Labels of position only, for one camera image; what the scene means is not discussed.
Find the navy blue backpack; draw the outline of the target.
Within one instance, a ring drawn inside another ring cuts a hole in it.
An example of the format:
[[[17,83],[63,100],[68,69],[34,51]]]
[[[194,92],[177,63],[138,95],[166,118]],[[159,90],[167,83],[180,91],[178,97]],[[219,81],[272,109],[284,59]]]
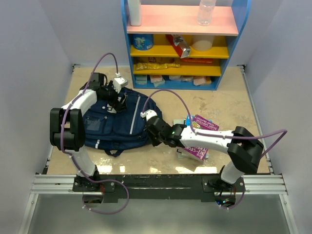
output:
[[[123,151],[150,144],[144,131],[146,120],[140,117],[144,103],[147,110],[154,110],[162,117],[161,110],[145,94],[129,88],[122,88],[126,94],[125,111],[108,109],[106,101],[97,100],[83,116],[86,133],[85,146],[103,150],[107,155],[117,157]]]

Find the purple Treehouse book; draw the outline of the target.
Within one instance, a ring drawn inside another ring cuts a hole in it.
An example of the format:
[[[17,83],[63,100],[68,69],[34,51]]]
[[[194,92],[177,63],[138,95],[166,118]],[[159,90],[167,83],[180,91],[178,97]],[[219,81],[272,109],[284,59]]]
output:
[[[195,129],[204,129],[218,131],[219,126],[214,124],[211,120],[204,119],[199,115],[192,116],[192,126]],[[202,147],[186,147],[177,148],[178,158],[191,158],[198,161],[203,161],[209,157],[208,149]]]

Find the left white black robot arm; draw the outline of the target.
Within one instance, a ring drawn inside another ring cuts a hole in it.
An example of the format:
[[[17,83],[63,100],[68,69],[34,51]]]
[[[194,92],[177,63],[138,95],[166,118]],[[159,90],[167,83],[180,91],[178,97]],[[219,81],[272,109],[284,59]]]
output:
[[[101,179],[85,147],[83,116],[101,100],[106,103],[104,109],[110,114],[125,110],[126,96],[120,92],[127,84],[127,79],[120,73],[111,81],[105,74],[92,73],[68,104],[50,111],[50,143],[69,155],[77,169],[74,185],[87,191],[100,189]]]

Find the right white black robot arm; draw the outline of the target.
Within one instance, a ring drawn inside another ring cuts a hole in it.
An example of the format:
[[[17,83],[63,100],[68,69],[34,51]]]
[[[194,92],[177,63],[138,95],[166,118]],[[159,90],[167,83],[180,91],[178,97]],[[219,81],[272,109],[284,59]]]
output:
[[[191,126],[170,126],[160,117],[151,117],[145,125],[153,146],[165,144],[172,148],[200,147],[227,154],[231,161],[223,166],[217,179],[209,180],[208,186],[227,192],[244,174],[256,174],[262,158],[263,144],[253,139],[244,127],[231,131],[192,130]]]

